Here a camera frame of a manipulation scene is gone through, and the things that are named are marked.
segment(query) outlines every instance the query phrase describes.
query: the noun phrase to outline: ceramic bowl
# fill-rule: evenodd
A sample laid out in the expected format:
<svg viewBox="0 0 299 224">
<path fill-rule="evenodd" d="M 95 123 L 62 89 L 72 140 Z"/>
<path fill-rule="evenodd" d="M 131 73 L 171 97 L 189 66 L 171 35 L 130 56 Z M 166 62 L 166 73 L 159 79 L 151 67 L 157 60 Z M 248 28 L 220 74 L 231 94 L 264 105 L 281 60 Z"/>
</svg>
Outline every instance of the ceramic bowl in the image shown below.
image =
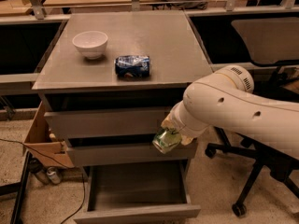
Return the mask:
<svg viewBox="0 0 299 224">
<path fill-rule="evenodd" d="M 88 31 L 73 38 L 73 44 L 88 59 L 100 58 L 106 50 L 108 37 L 105 33 Z"/>
</svg>

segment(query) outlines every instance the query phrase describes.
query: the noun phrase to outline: office chair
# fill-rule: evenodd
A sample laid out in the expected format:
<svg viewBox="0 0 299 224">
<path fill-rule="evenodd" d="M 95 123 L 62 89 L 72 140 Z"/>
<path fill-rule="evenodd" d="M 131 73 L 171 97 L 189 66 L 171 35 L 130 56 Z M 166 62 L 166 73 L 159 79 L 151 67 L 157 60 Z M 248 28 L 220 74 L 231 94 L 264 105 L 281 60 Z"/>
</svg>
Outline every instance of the office chair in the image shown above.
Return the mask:
<svg viewBox="0 0 299 224">
<path fill-rule="evenodd" d="M 299 18 L 237 20 L 232 21 L 232 26 L 243 39 L 254 65 L 277 67 L 259 95 L 277 100 L 299 101 L 299 90 L 286 89 L 288 84 L 298 86 L 298 78 L 289 78 L 281 72 L 286 65 L 299 64 Z M 244 201 L 264 166 L 270 169 L 270 175 L 274 179 L 283 183 L 299 198 L 299 188 L 290 179 L 292 171 L 299 170 L 299 160 L 244 135 L 241 135 L 242 147 L 233 147 L 225 130 L 217 127 L 215 129 L 223 145 L 209 143 L 206 147 L 209 158 L 213 158 L 216 151 L 221 150 L 223 153 L 233 153 L 255 160 L 249 179 L 232 206 L 236 216 L 243 217 L 246 214 Z"/>
<path fill-rule="evenodd" d="M 264 166 L 270 169 L 270 175 L 274 179 L 283 183 L 297 198 L 299 198 L 299 188 L 290 179 L 292 171 L 299 170 L 299 160 L 243 135 L 241 145 L 244 148 L 233 147 L 230 144 L 225 131 L 217 127 L 215 129 L 219 134 L 223 145 L 209 143 L 206 147 L 206 155 L 209 158 L 214 158 L 216 150 L 221 150 L 223 153 L 233 153 L 255 160 L 249 179 L 247 180 L 238 200 L 232 206 L 232 209 L 237 217 L 243 217 L 247 213 L 244 201 Z"/>
</svg>

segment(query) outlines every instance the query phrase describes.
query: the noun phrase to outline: chair wheel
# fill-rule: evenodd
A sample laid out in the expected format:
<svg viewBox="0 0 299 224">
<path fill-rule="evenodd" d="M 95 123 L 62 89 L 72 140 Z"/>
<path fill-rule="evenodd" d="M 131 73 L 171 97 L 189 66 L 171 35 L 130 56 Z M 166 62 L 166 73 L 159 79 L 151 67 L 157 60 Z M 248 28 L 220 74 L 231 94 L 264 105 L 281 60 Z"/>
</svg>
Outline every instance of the chair wheel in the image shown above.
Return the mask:
<svg viewBox="0 0 299 224">
<path fill-rule="evenodd" d="M 249 148 L 251 145 L 252 145 L 252 141 L 249 140 L 248 138 L 244 138 L 241 141 L 241 146 L 243 146 L 243 147 Z"/>
<path fill-rule="evenodd" d="M 212 159 L 212 158 L 214 158 L 214 156 L 216 154 L 216 149 L 207 147 L 205 153 L 210 159 Z"/>
<path fill-rule="evenodd" d="M 232 209 L 237 217 L 243 217 L 247 212 L 246 206 L 244 204 L 236 203 L 232 206 Z"/>
</svg>

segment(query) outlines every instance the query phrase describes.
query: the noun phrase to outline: gray cabinet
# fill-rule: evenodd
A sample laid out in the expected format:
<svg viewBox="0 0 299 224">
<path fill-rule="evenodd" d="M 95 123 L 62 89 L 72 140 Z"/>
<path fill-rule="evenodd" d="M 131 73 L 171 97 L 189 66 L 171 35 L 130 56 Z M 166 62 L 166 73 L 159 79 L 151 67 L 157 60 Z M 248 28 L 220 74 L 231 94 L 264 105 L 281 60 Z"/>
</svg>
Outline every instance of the gray cabinet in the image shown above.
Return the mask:
<svg viewBox="0 0 299 224">
<path fill-rule="evenodd" d="M 105 58 L 88 61 L 72 47 L 73 36 L 86 30 L 108 34 Z M 168 154 L 151 143 L 186 87 L 211 73 L 184 13 L 72 15 L 58 44 L 34 89 L 72 162 L 89 171 L 86 211 L 75 221 L 196 217 L 200 207 L 192 205 L 185 184 L 196 141 Z M 128 54 L 150 56 L 148 78 L 115 75 L 114 59 Z"/>
</svg>

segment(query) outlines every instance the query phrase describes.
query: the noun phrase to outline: floor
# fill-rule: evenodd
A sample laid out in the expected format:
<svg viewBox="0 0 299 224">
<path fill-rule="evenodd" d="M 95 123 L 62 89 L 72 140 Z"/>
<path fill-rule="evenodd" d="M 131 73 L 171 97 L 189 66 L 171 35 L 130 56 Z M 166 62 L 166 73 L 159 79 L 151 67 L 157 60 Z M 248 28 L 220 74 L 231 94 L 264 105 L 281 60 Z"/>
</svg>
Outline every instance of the floor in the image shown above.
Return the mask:
<svg viewBox="0 0 299 224">
<path fill-rule="evenodd" d="M 0 121 L 0 138 L 23 141 L 31 122 L 31 118 Z M 235 134 L 228 133 L 228 137 L 233 144 L 239 141 Z M 267 168 L 263 169 L 246 199 L 247 215 L 236 217 L 231 205 L 238 198 L 253 161 L 221 153 L 210 159 L 205 155 L 207 142 L 219 142 L 212 128 L 199 139 L 196 157 L 187 174 L 191 200 L 193 204 L 201 205 L 200 214 L 197 218 L 159 224 L 299 223 L 299 200 L 286 187 L 272 179 Z M 0 185 L 20 180 L 23 161 L 20 144 L 0 142 Z M 21 211 L 24 224 L 62 223 L 81 206 L 84 191 L 79 169 L 65 170 L 62 174 L 63 181 L 58 185 L 43 185 L 30 174 Z M 299 174 L 293 173 L 292 178 L 298 185 Z M 0 197 L 0 223 L 10 223 L 14 199 L 15 194 Z M 69 218 L 65 223 L 75 221 Z"/>
</svg>

